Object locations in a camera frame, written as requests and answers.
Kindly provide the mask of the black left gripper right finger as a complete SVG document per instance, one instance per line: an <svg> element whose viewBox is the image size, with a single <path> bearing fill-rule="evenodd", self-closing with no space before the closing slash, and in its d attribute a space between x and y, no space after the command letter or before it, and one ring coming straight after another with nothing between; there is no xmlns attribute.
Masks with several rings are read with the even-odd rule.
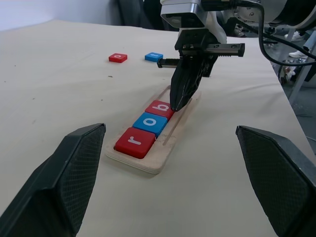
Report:
<svg viewBox="0 0 316 237"><path fill-rule="evenodd" d="M278 237L316 237L316 165L289 139L236 129L254 193Z"/></svg>

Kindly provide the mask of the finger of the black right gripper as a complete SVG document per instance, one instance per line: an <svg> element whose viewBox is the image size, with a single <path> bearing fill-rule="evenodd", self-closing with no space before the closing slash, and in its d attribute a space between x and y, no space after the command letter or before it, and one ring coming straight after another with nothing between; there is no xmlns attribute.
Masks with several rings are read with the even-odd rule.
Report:
<svg viewBox="0 0 316 237"><path fill-rule="evenodd" d="M185 86L184 86L184 106L188 104L191 97L199 87L204 73L204 58L185 58Z"/></svg>
<svg viewBox="0 0 316 237"><path fill-rule="evenodd" d="M181 58L171 78L170 105L172 111L180 111L190 99L188 92L190 61L189 57Z"/></svg>

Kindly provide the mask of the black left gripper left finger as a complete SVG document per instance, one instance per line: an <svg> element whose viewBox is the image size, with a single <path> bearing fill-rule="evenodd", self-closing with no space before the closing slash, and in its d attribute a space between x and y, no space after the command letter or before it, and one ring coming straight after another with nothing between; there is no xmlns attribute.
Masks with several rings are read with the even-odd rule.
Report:
<svg viewBox="0 0 316 237"><path fill-rule="evenodd" d="M95 185L106 126L63 138L0 216L0 237L76 237Z"/></svg>

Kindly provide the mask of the red letter b block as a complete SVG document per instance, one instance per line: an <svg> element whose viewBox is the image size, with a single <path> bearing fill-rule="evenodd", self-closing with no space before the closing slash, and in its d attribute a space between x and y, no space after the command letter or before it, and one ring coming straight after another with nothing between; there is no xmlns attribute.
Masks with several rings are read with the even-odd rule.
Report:
<svg viewBox="0 0 316 237"><path fill-rule="evenodd" d="M159 101L159 100L154 100L146 109L146 113L150 113L153 115L161 116L167 118L169 121L171 117L174 114L174 111L171 110L170 104Z"/></svg>

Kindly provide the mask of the blue letter t block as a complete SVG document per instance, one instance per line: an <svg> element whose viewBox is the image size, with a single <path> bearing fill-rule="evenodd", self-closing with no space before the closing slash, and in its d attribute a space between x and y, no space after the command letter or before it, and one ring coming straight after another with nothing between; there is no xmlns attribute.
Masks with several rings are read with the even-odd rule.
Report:
<svg viewBox="0 0 316 237"><path fill-rule="evenodd" d="M158 62L163 58L163 54L159 54L156 52L151 52L145 55L145 60L150 62Z"/></svg>

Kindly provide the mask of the blue letter o block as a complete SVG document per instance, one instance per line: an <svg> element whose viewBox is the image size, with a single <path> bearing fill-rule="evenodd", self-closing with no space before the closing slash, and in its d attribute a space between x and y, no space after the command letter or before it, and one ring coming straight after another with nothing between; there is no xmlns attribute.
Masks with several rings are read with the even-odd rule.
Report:
<svg viewBox="0 0 316 237"><path fill-rule="evenodd" d="M157 138L161 134L167 123L168 119L166 117L150 113L142 113L142 115L134 122L133 127L153 133Z"/></svg>

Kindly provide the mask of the wooden letter tray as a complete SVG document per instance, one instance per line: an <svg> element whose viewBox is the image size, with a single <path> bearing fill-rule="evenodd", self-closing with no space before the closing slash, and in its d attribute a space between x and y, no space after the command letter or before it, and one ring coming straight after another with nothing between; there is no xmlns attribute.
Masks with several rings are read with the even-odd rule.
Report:
<svg viewBox="0 0 316 237"><path fill-rule="evenodd" d="M105 154L106 156L120 161L124 164L132 166L134 168L140 169L150 174L159 174L163 169L168 155L172 151L177 139L180 137L180 133L184 128L185 122L193 110L193 108L197 105L201 92L196 92L193 97L189 100L188 104L183 107L180 111L174 112L171 119L166 124L165 128L161 132L161 134L156 138L154 144L150 148L149 152L143 159L137 159L132 156L123 154L114 149L114 145L117 140L124 134L124 132L133 127L134 122L145 113L145 109L154 101L159 100L166 103L170 103L169 101L170 88L166 87L160 93L154 95L142 108L142 110L138 111L136 116L129 119L129 122L126 126L122 128L122 131L105 146Z"/></svg>

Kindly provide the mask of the red letter o block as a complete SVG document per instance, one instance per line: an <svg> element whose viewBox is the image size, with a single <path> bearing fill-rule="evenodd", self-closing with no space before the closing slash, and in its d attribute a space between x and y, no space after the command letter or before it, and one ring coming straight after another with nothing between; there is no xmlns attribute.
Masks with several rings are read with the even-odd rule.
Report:
<svg viewBox="0 0 316 237"><path fill-rule="evenodd" d="M114 53L110 55L108 59L110 62L123 63L128 59L128 56L127 54Z"/></svg>

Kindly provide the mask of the red letter r block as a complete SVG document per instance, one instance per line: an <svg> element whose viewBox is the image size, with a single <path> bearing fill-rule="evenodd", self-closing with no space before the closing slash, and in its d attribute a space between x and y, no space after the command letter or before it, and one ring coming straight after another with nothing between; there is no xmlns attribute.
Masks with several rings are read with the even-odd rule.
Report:
<svg viewBox="0 0 316 237"><path fill-rule="evenodd" d="M134 158L143 159L155 140L153 133L130 127L117 140L114 149Z"/></svg>

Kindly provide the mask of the dark chair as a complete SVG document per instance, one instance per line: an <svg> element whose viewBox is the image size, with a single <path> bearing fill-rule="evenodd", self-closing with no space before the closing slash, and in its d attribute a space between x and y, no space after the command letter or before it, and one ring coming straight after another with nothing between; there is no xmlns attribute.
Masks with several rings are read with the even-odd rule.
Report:
<svg viewBox="0 0 316 237"><path fill-rule="evenodd" d="M116 0L123 26L178 32L160 16L160 0Z"/></svg>

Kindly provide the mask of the white sneaker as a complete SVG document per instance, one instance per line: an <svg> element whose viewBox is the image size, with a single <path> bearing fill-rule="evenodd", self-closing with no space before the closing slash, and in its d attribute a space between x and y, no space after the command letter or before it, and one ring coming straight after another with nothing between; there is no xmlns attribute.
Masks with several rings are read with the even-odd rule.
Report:
<svg viewBox="0 0 316 237"><path fill-rule="evenodd" d="M302 41L304 39L304 36L305 36L305 32L300 32L300 31L295 31L293 33L293 36L291 39L288 39L288 35L289 34L286 34L284 36L284 38L288 41L292 41L292 42L295 42L295 41Z"/></svg>
<svg viewBox="0 0 316 237"><path fill-rule="evenodd" d="M291 58L302 58L302 59L307 59L308 58L307 55L305 55L304 53L302 53L300 51L290 52L288 55Z"/></svg>

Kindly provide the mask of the grey metal frame leg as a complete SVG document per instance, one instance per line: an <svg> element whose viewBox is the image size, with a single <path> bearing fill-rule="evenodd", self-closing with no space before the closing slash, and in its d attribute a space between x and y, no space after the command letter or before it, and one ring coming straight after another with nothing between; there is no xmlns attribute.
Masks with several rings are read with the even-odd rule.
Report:
<svg viewBox="0 0 316 237"><path fill-rule="evenodd" d="M316 42L316 30L312 32L311 36L304 44L304 48L307 48L309 52L312 53L315 42ZM289 103L291 105L293 105L293 103L295 102L298 92L300 91L310 69L311 69L311 66L303 66L300 74L297 76L296 82L294 83L294 86L292 88L292 92L290 93L290 96L288 98Z"/></svg>

